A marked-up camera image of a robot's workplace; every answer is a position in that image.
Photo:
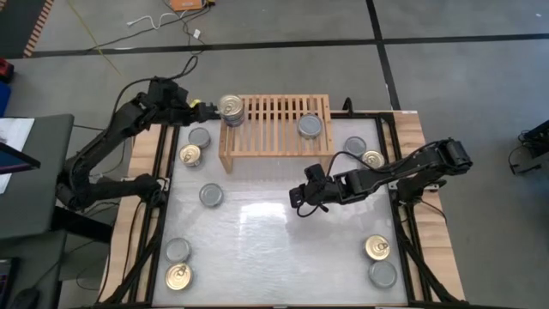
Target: white cable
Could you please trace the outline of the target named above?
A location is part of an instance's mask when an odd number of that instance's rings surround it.
[[[174,15],[174,16],[176,16],[176,17],[178,18],[178,20],[180,20],[180,19],[183,18],[183,16],[185,15],[185,13],[187,13],[187,11],[184,11],[183,13],[181,13],[181,15],[177,15],[177,14],[174,14],[174,13],[164,13],[164,14],[162,14],[162,15],[160,16],[160,19],[158,20],[158,27],[156,27],[156,26],[154,25],[153,17],[151,17],[150,15],[143,16],[143,17],[141,17],[141,18],[139,18],[139,19],[137,19],[137,20],[135,20],[135,21],[126,22],[126,25],[128,25],[128,27],[131,27],[131,26],[135,25],[137,22],[142,21],[142,20],[148,18],[148,19],[151,21],[151,25],[153,26],[154,30],[158,30],[158,29],[160,29],[160,27],[162,27],[162,18],[163,18],[164,16]]]

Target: computer screen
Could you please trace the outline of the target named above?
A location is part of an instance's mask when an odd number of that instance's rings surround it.
[[[40,168],[40,162],[0,142],[0,175]]]

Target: wooden rack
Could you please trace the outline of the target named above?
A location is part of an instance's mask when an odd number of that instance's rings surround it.
[[[244,123],[221,124],[220,160],[227,173],[234,158],[318,157],[324,170],[334,155],[329,97],[308,95],[239,95],[244,102]],[[298,133],[299,118],[315,114],[322,120],[320,136],[307,140]]]

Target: red object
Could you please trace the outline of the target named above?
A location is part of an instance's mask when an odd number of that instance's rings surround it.
[[[0,58],[0,82],[9,83],[14,77],[14,65]]]

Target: gold can lid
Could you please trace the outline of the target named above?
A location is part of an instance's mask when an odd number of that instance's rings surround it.
[[[221,97],[217,109],[220,111],[220,114],[224,116],[238,115],[244,109],[244,102],[238,96],[228,94]]]
[[[185,263],[174,264],[166,272],[166,285],[172,290],[182,290],[192,280],[192,269]]]
[[[193,164],[200,159],[200,148],[196,145],[186,145],[179,151],[179,159],[184,164]]]
[[[370,236],[365,243],[366,254],[368,257],[381,261],[389,256],[389,242],[381,235]]]
[[[385,158],[375,150],[369,150],[362,154],[362,161],[373,168],[385,165]]]

